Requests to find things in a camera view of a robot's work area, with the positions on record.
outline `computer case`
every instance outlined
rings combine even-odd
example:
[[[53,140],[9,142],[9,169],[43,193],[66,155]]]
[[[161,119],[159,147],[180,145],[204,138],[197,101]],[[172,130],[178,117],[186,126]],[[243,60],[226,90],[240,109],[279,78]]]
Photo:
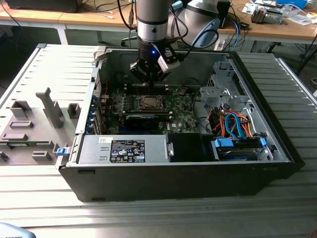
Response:
[[[83,0],[5,0],[11,9],[77,12]]]

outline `power supply label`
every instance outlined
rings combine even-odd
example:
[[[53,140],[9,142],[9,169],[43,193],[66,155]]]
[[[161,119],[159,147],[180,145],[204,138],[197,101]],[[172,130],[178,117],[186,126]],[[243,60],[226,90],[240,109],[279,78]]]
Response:
[[[111,144],[111,163],[144,163],[144,140],[113,140]]]

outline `desk clutter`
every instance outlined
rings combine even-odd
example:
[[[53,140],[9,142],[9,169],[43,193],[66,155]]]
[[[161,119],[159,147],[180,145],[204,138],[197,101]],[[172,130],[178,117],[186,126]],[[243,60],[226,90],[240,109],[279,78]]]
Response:
[[[275,23],[281,24],[283,18],[301,24],[303,26],[317,23],[317,14],[305,12],[302,9],[307,3],[306,0],[251,0],[246,3],[242,12],[251,15],[251,21],[256,24]]]

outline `floor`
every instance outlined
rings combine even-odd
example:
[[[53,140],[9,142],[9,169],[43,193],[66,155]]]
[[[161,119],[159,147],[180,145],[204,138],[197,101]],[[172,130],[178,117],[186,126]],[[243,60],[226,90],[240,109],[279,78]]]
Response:
[[[21,28],[14,27],[12,31],[14,32],[13,38],[7,36],[0,38],[0,56],[2,59],[2,64],[0,64],[0,95],[5,91],[3,87],[6,88],[10,85],[38,43],[60,44],[57,31],[54,29],[23,27],[21,31]],[[125,37],[127,37],[127,33],[123,32],[102,33],[103,41],[112,47],[120,47],[120,39]],[[95,31],[68,30],[67,39],[69,44],[72,45],[99,44]],[[133,47],[136,46],[135,41],[132,41],[131,44]],[[282,57],[292,69],[296,69],[301,60],[299,54],[302,52],[294,44],[283,43],[276,46],[273,53],[277,57]],[[312,60],[299,76],[312,92],[315,89],[311,85],[311,79],[317,77],[316,63],[317,59]]]

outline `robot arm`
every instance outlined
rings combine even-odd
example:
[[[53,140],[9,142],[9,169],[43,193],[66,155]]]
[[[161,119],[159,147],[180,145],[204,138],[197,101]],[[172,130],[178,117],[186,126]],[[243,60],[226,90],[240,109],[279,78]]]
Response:
[[[137,61],[131,64],[130,70],[137,78],[150,85],[162,81],[184,60],[184,56],[176,54],[171,44],[182,40],[188,46],[194,44],[197,48],[204,47],[210,43],[219,27],[217,0],[193,0],[186,8],[178,1],[173,4],[175,9],[170,8],[173,2],[138,1],[139,55]]]

